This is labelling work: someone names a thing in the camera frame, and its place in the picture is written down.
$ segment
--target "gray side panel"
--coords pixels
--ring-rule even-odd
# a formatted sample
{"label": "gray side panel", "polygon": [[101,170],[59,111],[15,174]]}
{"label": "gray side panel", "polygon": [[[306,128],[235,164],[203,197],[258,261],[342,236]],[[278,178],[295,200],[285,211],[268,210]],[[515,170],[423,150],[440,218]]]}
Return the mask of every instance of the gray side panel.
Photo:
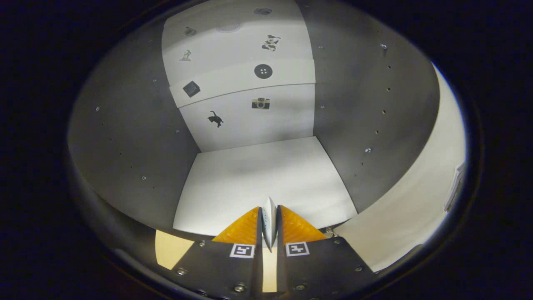
{"label": "gray side panel", "polygon": [[369,15],[337,1],[297,2],[315,60],[314,135],[362,212],[427,142],[439,109],[437,76],[420,51]]}
{"label": "gray side panel", "polygon": [[76,167],[103,199],[168,232],[200,150],[168,88],[164,22],[134,31],[96,66],[75,104],[68,144]]}

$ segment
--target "button icon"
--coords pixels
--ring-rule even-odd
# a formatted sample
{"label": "button icon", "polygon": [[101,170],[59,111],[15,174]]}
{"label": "button icon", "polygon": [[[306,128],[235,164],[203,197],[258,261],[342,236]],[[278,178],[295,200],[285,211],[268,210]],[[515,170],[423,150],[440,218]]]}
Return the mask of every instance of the button icon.
{"label": "button icon", "polygon": [[255,67],[254,73],[261,79],[267,79],[272,76],[272,68],[269,65],[261,64]]}

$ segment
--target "square icon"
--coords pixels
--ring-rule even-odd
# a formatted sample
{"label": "square icon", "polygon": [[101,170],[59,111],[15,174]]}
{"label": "square icon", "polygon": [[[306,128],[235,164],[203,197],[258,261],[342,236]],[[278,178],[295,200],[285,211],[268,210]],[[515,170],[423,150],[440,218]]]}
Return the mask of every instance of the square icon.
{"label": "square icon", "polygon": [[287,256],[309,255],[309,248],[307,248],[306,242],[286,243],[285,250],[287,252]]}
{"label": "square icon", "polygon": [[255,245],[233,244],[230,257],[254,258]]}
{"label": "square icon", "polygon": [[185,93],[187,93],[187,96],[191,98],[192,96],[200,92],[200,87],[196,84],[196,82],[191,81],[186,86],[183,87],[183,90],[185,91]]}

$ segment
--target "bolt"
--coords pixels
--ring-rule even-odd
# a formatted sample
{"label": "bolt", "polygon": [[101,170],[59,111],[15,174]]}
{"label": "bolt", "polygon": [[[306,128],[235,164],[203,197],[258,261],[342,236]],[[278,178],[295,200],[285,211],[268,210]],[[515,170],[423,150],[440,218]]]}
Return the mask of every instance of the bolt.
{"label": "bolt", "polygon": [[242,293],[243,291],[246,290],[246,288],[243,287],[243,286],[235,286],[233,289],[234,289],[236,292],[238,292],[238,293]]}
{"label": "bolt", "polygon": [[179,276],[183,276],[183,275],[187,274],[187,270],[182,269],[182,268],[179,268],[179,269],[177,270],[177,274],[178,274]]}

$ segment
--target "white box floor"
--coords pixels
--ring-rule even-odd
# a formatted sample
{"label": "white box floor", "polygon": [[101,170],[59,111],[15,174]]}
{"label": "white box floor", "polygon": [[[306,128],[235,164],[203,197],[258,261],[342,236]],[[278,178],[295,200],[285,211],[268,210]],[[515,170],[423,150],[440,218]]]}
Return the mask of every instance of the white box floor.
{"label": "white box floor", "polygon": [[173,227],[218,235],[267,197],[316,228],[357,214],[316,137],[200,153],[189,172]]}

